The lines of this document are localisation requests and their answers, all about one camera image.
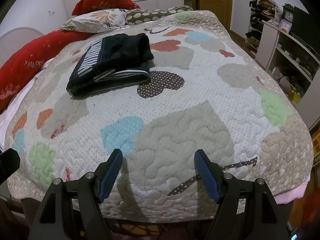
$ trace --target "red pillow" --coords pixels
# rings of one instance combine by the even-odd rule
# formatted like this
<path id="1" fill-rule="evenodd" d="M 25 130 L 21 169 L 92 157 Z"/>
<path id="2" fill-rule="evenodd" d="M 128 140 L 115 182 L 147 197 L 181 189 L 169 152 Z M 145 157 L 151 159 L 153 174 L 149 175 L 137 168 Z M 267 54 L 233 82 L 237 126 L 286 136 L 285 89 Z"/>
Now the red pillow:
<path id="1" fill-rule="evenodd" d="M 0 68 L 0 112 L 40 70 L 43 63 L 57 56 L 74 41 L 85 40 L 94 33 L 62 32 L 60 29 L 24 45 Z"/>
<path id="2" fill-rule="evenodd" d="M 140 7 L 131 0 L 80 0 L 71 15 L 78 16 L 92 11 L 112 8 L 133 10 Z"/>

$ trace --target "quilt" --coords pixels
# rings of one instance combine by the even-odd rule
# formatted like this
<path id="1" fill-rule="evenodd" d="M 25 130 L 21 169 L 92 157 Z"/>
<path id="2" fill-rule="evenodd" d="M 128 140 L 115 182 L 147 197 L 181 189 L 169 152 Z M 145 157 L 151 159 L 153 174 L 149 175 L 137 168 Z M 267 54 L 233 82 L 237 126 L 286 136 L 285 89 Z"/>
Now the quilt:
<path id="1" fill-rule="evenodd" d="M 148 35 L 151 81 L 70 96 L 66 85 L 82 54 L 116 33 Z M 215 215 L 217 205 L 195 170 L 197 149 L 238 179 L 265 179 L 274 195 L 302 184 L 313 159 L 297 111 L 209 11 L 180 12 L 69 44 L 27 93 L 5 146 L 21 158 L 8 179 L 11 194 L 39 201 L 54 178 L 78 179 L 121 149 L 123 165 L 102 214 L 149 222 Z"/>

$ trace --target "quilted bedspread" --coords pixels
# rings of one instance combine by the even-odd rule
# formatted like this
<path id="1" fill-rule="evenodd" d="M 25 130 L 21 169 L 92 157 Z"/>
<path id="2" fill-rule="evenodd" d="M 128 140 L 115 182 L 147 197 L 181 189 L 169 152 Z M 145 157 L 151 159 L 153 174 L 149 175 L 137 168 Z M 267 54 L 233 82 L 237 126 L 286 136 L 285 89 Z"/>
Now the quilted bedspread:
<path id="1" fill-rule="evenodd" d="M 116 33 L 148 35 L 151 82 L 71 97 L 66 85 L 76 62 Z M 208 11 L 68 45 L 26 95 L 5 143 L 21 157 L 8 179 L 11 194 L 37 200 L 54 178 L 78 179 L 120 148 L 123 165 L 102 213 L 150 222 L 214 216 L 217 205 L 195 171 L 197 149 L 239 179 L 264 178 L 274 195 L 305 181 L 313 158 L 308 129 L 285 94 Z"/>

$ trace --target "television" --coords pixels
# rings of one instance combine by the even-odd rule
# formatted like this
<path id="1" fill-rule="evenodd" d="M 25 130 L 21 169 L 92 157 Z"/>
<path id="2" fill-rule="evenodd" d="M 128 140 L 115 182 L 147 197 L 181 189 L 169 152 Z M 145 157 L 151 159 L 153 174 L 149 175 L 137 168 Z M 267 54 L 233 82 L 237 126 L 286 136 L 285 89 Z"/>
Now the television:
<path id="1" fill-rule="evenodd" d="M 320 58 L 320 23 L 296 6 L 290 35 L 305 45 L 317 58 Z"/>

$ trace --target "picture frame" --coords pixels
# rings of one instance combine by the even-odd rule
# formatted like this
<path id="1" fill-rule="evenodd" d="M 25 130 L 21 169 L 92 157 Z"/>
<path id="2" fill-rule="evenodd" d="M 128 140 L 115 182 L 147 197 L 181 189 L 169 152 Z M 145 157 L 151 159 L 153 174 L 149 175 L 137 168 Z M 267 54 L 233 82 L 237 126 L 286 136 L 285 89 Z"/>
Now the picture frame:
<path id="1" fill-rule="evenodd" d="M 279 24 L 279 29 L 282 30 L 283 32 L 289 34 L 291 26 L 292 26 L 292 23 L 282 19 L 280 24 Z"/>

